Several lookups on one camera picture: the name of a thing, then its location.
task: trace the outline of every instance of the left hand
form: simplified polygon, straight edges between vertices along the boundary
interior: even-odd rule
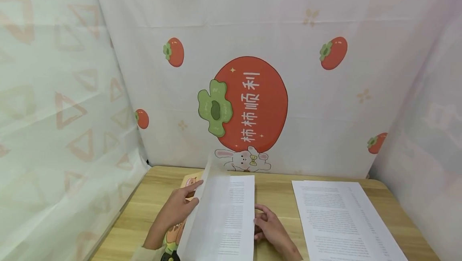
[[[191,201],[188,201],[186,198],[192,197],[195,189],[203,182],[203,180],[200,180],[188,187],[173,190],[149,229],[143,244],[144,248],[159,249],[162,246],[167,230],[181,223],[189,216],[197,204],[199,204],[199,200],[198,198],[193,198]]]

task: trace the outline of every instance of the wrist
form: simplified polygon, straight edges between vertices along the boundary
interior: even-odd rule
[[[165,234],[167,234],[169,228],[166,225],[154,222],[149,228],[146,236],[146,240],[143,243],[143,248],[157,250],[162,247],[164,242]]]
[[[303,257],[301,256],[300,252],[298,251],[297,246],[295,243],[290,240],[281,251],[281,255],[285,261],[301,261]]]

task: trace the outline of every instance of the wooden table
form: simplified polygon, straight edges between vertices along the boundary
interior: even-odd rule
[[[200,169],[163,166],[152,168],[93,256],[92,261],[130,261],[135,249],[142,245],[152,221],[167,201],[171,191],[180,187],[185,175],[199,171]],[[249,175],[251,173],[233,172],[233,174]],[[392,193],[377,180],[256,173],[255,202],[267,205],[279,216],[305,260],[309,260],[308,251],[292,190],[292,180],[359,182],[409,261],[440,260]],[[264,242],[255,246],[254,260],[272,261],[281,260],[281,258],[271,245]]]

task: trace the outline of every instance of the persimmon illustration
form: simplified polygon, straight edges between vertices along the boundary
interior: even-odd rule
[[[268,151],[279,138],[288,112],[288,94],[279,73],[257,57],[238,57],[198,93],[199,115],[209,132],[235,152],[253,146]]]
[[[164,45],[164,55],[166,60],[168,60],[172,66],[181,66],[184,60],[183,44],[176,37],[171,38]]]
[[[325,70],[333,70],[342,62],[347,54],[348,43],[343,37],[335,37],[322,45],[320,49],[320,65]]]
[[[137,109],[135,112],[135,118],[140,128],[145,129],[149,125],[149,116],[143,109]]]
[[[367,142],[367,148],[369,149],[369,152],[371,154],[378,154],[378,151],[380,151],[380,148],[382,147],[383,141],[385,140],[386,136],[387,133],[381,133],[369,139],[369,141]]]

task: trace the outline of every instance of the sleeve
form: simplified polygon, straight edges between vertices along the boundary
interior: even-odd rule
[[[160,261],[164,252],[165,245],[157,250],[150,250],[140,246],[136,249],[131,261]]]

